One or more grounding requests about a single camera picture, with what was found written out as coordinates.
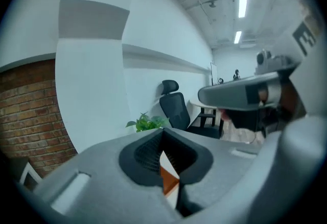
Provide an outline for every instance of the white table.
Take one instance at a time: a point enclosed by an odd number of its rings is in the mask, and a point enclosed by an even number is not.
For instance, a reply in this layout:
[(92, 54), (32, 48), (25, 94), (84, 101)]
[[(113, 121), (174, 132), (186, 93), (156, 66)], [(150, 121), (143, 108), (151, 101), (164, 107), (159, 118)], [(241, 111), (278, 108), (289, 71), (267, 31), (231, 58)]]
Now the white table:
[[(210, 108), (213, 110), (213, 114), (215, 115), (215, 118), (213, 118), (213, 121), (212, 121), (212, 127), (215, 125), (215, 122), (216, 122), (216, 115), (217, 115), (217, 107), (215, 106), (209, 106), (209, 105), (206, 105), (206, 104), (203, 104), (198, 96), (194, 96), (190, 99), (190, 103), (194, 106), (197, 106), (197, 107), (200, 107), (201, 108), (201, 113), (204, 114), (204, 109), (205, 108)], [(200, 127), (204, 127), (205, 125), (205, 120), (206, 120), (206, 117), (201, 117), (200, 118)], [(219, 136), (222, 137), (222, 134), (223, 134), (223, 127), (224, 127), (224, 121), (222, 119), (220, 119), (220, 123), (219, 123)]]

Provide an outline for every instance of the green plant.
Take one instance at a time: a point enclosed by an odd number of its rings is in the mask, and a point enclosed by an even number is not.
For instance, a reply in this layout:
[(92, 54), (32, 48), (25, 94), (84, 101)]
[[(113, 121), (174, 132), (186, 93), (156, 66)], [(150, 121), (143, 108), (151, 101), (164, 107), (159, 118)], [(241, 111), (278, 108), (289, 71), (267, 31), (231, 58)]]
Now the green plant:
[(160, 127), (165, 127), (169, 125), (169, 120), (164, 119), (161, 116), (153, 116), (152, 118), (149, 118), (146, 113), (141, 113), (141, 116), (139, 117), (138, 120), (135, 121), (129, 121), (126, 125), (126, 127), (130, 126), (136, 126), (136, 132), (140, 131), (145, 131), (149, 129), (154, 129), (154, 128), (160, 128)]

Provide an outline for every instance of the black office chair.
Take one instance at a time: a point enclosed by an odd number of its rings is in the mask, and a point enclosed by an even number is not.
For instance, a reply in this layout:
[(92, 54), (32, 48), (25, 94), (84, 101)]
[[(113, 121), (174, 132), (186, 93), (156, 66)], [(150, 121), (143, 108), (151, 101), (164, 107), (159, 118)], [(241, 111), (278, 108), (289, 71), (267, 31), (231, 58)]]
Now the black office chair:
[[(174, 80), (164, 80), (162, 96), (159, 100), (160, 106), (169, 118), (169, 122), (173, 128), (178, 128), (198, 135), (219, 139), (219, 131), (215, 128), (194, 127), (190, 126), (190, 115), (186, 109), (184, 96), (180, 92), (172, 93), (179, 89), (178, 83)], [(200, 114), (199, 117), (213, 118), (213, 114)]]

